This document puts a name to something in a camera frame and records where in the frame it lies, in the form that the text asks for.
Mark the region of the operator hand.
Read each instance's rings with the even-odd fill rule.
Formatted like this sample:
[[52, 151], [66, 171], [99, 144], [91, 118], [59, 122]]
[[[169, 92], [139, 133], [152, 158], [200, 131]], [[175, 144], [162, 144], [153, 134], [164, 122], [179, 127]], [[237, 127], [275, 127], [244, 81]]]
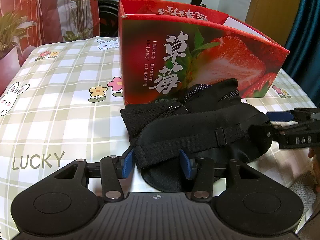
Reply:
[[312, 170], [315, 180], [317, 181], [315, 190], [319, 192], [320, 166], [319, 166], [319, 147], [310, 148], [308, 157], [312, 159]]

